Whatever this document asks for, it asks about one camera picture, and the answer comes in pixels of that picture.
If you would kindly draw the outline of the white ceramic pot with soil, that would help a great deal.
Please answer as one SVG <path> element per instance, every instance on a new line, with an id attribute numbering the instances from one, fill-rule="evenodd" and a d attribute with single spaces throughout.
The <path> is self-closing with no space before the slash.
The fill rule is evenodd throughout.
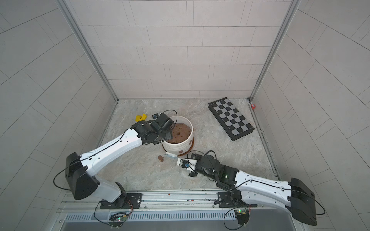
<path id="1" fill-rule="evenodd" d="M 181 154 L 189 150 L 194 128 L 192 123 L 183 116 L 173 116 L 171 119 L 176 121 L 175 127 L 172 130 L 173 138 L 165 141 L 163 146 L 168 153 Z"/>

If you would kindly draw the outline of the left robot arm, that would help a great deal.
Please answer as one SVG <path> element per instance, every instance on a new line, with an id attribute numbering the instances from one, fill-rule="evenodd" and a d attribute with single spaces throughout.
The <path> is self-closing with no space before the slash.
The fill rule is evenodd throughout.
<path id="1" fill-rule="evenodd" d="M 152 120 L 136 122 L 122 135 L 90 152 L 67 156 L 66 168 L 62 172 L 74 199 L 82 200 L 92 196 L 122 208 L 127 201 L 126 191 L 118 182 L 111 184 L 98 178 L 98 172 L 141 145 L 171 140 L 176 123 L 177 119 L 171 119 L 165 113 L 155 114 Z"/>

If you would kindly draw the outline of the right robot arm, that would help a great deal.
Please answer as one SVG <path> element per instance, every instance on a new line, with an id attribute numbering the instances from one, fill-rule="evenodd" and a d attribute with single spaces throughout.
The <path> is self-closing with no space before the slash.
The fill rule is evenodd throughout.
<path id="1" fill-rule="evenodd" d="M 317 225 L 318 202 L 314 192 L 300 179 L 274 181 L 253 176 L 221 164 L 209 152 L 204 155 L 192 153 L 190 157 L 178 158 L 177 165 L 188 170 L 190 177 L 201 174 L 214 181 L 218 188 L 226 192 L 227 199 L 221 201 L 228 206 L 268 206 L 289 212 L 301 223 Z"/>

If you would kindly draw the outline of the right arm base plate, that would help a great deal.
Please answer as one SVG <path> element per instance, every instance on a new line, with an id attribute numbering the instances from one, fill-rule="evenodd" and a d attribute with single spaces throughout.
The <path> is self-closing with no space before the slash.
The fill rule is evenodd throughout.
<path id="1" fill-rule="evenodd" d="M 242 200 L 241 191 L 218 192 L 218 199 L 214 201 L 220 208 L 256 208 L 257 204 L 247 204 Z"/>

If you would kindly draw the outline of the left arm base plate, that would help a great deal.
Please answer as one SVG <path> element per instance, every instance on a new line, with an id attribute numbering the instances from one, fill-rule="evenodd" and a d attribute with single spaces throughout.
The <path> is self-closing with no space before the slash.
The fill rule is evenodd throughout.
<path id="1" fill-rule="evenodd" d="M 143 194 L 142 193 L 128 193 L 120 196 L 116 201 L 110 203 L 106 200 L 100 202 L 100 209 L 139 209 L 141 205 Z"/>

